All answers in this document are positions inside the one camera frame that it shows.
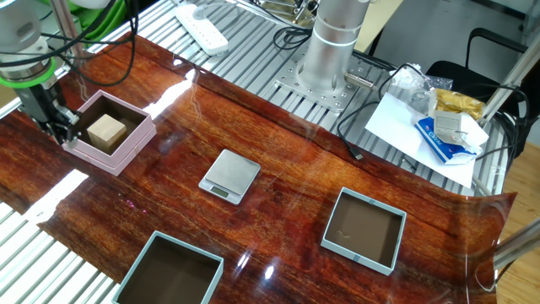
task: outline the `cardboard box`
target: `cardboard box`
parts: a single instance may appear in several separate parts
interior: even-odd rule
[[[206,304],[224,260],[155,231],[112,299],[114,304]]]
[[[396,266],[407,213],[342,188],[321,246],[382,274]]]
[[[147,112],[102,90],[95,93],[78,111],[82,115],[74,128],[81,135],[72,143],[63,144],[63,149],[115,176],[124,170],[156,134],[152,117]],[[110,155],[95,148],[86,131],[104,114],[127,128],[127,138]]]

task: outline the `black chair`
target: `black chair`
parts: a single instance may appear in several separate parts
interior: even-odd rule
[[[489,79],[479,73],[473,72],[469,69],[469,54],[471,51],[471,41],[475,37],[482,37],[499,45],[505,46],[516,52],[524,53],[527,50],[526,46],[520,43],[512,41],[502,35],[495,34],[494,32],[486,29],[475,29],[469,36],[469,42],[467,44],[467,60],[465,61],[465,67],[447,61],[435,62],[431,68],[429,68],[427,75],[444,77],[447,79],[453,79],[454,84],[452,90],[456,92],[462,92],[471,97],[477,98],[480,101],[487,102],[489,98],[496,91],[495,88],[488,88],[482,86],[467,87],[469,84],[493,84],[499,85],[496,81]],[[530,101],[530,108],[528,113],[528,123],[526,126],[520,127],[520,143],[517,145],[515,157],[519,156],[525,147],[527,141],[527,135],[531,131],[532,124],[538,119],[540,115],[540,64],[537,62],[535,67],[529,72],[529,74],[521,82],[520,90],[525,93]],[[518,103],[523,100],[518,94],[512,94],[499,111],[504,111],[513,117],[520,117]]]

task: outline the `power strip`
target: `power strip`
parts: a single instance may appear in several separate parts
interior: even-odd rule
[[[229,50],[229,42],[208,19],[196,20],[193,13],[195,4],[182,5],[175,10],[176,18],[184,25],[187,32],[209,56]]]

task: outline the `digital scale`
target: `digital scale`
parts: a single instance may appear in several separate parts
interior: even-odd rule
[[[199,182],[199,187],[237,205],[259,170],[261,166],[256,162],[224,149]]]

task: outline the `wooden table surface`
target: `wooden table surface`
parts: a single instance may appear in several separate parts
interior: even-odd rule
[[[496,302],[494,244],[515,194],[466,198],[368,152],[354,160],[317,125],[142,38],[136,50],[127,80],[103,88],[156,116],[135,160],[114,177],[14,112],[0,121],[0,200],[50,211],[39,227],[117,282],[156,230],[215,253],[225,264],[212,303]],[[84,72],[115,81],[130,52],[118,46]],[[73,73],[60,84],[73,109],[99,89]],[[262,166],[238,206],[197,186],[223,149]],[[73,185],[70,172],[88,177]],[[320,246],[342,187],[408,213],[390,276]]]

